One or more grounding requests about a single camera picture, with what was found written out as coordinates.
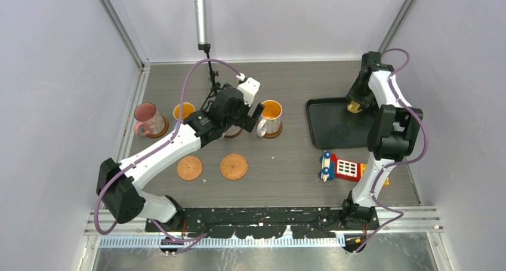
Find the pink floral mug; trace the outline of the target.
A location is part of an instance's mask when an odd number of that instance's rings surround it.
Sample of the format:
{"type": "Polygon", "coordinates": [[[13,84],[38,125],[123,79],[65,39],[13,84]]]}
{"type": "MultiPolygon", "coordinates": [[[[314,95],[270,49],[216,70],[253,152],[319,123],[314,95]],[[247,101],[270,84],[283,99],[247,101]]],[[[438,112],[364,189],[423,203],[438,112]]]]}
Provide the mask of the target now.
{"type": "Polygon", "coordinates": [[[135,108],[134,118],[137,123],[134,132],[138,136],[157,134],[163,129],[164,121],[153,103],[142,103],[135,108]]]}

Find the dark wooden round coaster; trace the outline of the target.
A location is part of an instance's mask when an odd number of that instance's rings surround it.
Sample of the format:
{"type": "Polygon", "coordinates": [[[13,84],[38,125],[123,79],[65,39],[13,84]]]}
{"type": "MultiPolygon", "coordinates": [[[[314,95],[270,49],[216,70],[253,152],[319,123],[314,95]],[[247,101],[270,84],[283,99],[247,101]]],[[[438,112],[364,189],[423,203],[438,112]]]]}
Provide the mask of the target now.
{"type": "Polygon", "coordinates": [[[225,138],[234,138],[234,137],[237,137],[241,132],[242,132],[242,128],[240,127],[237,127],[237,126],[232,126],[231,128],[229,128],[225,133],[224,133],[224,137],[225,138]]]}

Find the smooth orange round coaster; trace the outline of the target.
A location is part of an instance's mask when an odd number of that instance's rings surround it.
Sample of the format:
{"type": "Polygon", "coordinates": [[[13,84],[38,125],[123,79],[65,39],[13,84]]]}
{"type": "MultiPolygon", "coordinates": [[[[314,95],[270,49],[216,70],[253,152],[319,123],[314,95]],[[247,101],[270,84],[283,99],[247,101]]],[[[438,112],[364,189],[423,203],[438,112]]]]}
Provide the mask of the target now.
{"type": "Polygon", "coordinates": [[[201,160],[196,156],[186,156],[177,165],[177,173],[183,180],[194,180],[203,171],[201,160]]]}

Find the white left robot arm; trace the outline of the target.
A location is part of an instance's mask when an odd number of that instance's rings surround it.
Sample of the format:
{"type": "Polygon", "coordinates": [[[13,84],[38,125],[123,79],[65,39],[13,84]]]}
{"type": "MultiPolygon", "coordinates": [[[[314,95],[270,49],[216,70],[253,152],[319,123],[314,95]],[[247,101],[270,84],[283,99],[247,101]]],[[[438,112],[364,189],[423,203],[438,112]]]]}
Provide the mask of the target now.
{"type": "Polygon", "coordinates": [[[159,221],[170,232],[183,223],[179,206],[170,196],[144,192],[145,185],[164,169],[214,140],[222,138],[232,126],[251,132],[264,109],[258,104],[248,112],[260,89],[252,78],[236,88],[225,86],[208,110],[191,113],[173,131],[134,156],[115,162],[105,160],[99,171],[97,194],[119,224],[136,217],[159,221]]]}

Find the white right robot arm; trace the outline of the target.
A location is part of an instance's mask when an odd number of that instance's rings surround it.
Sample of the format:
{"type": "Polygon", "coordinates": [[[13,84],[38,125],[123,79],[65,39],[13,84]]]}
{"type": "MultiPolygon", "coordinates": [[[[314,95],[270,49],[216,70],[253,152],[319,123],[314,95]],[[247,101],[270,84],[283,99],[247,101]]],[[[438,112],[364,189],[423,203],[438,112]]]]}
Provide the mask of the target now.
{"type": "Polygon", "coordinates": [[[360,72],[346,95],[351,113],[378,109],[366,142],[366,168],[340,214],[343,226],[351,230],[375,217],[377,195],[393,168],[412,153],[423,117],[405,99],[394,67],[382,63],[381,56],[375,51],[362,55],[360,72]]]}

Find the blue mug yellow inside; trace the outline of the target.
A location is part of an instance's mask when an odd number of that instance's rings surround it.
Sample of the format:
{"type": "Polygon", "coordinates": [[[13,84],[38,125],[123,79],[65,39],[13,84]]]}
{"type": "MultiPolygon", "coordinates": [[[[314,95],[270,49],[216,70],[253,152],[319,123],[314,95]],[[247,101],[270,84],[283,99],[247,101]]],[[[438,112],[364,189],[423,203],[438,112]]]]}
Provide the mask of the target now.
{"type": "Polygon", "coordinates": [[[173,117],[175,120],[186,119],[191,113],[195,111],[195,107],[193,104],[189,102],[183,102],[182,104],[177,104],[173,109],[173,117]]]}

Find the white mug orange inside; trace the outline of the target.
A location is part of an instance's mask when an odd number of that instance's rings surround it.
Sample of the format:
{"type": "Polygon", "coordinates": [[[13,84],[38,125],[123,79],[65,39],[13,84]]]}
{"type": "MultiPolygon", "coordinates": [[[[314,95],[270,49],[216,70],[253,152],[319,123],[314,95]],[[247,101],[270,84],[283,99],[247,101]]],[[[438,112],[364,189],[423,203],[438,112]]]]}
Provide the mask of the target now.
{"type": "Polygon", "coordinates": [[[275,100],[266,100],[262,104],[265,108],[257,124],[257,135],[259,137],[263,137],[265,133],[275,133],[282,124],[282,105],[275,100]]]}

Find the brown wooden coaster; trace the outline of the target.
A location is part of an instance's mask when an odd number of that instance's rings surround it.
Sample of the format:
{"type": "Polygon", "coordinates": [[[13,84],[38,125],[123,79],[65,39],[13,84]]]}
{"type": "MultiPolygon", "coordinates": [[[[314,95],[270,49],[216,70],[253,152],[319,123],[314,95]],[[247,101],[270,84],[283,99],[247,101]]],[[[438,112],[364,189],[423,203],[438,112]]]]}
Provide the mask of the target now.
{"type": "Polygon", "coordinates": [[[281,134],[282,130],[283,130],[283,124],[280,124],[279,129],[275,133],[271,133],[271,134],[265,133],[263,135],[263,138],[276,138],[281,134]]]}
{"type": "Polygon", "coordinates": [[[167,118],[164,117],[164,116],[162,116],[162,119],[164,121],[163,129],[159,133],[157,133],[157,134],[148,134],[147,135],[148,138],[159,138],[159,137],[162,137],[168,131],[169,122],[168,122],[167,118]]]}

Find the woven rattan round coaster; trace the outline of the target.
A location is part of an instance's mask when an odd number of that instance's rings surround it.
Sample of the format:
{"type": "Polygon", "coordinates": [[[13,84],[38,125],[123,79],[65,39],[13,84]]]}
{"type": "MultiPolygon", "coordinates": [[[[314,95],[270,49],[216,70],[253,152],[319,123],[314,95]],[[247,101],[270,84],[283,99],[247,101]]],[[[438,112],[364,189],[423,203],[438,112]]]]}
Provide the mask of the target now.
{"type": "Polygon", "coordinates": [[[228,180],[242,178],[248,170],[246,158],[240,154],[232,153],[223,158],[220,163],[220,172],[228,180]]]}

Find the yellow mug white inside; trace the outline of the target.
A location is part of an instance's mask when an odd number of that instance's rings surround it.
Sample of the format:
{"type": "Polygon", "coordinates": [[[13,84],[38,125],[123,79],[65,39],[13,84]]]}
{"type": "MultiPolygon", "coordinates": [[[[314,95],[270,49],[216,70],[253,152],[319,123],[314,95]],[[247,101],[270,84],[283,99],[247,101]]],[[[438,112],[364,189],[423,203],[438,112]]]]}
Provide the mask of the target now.
{"type": "Polygon", "coordinates": [[[362,105],[354,100],[350,100],[347,105],[347,110],[351,113],[360,113],[362,111],[362,105]]]}

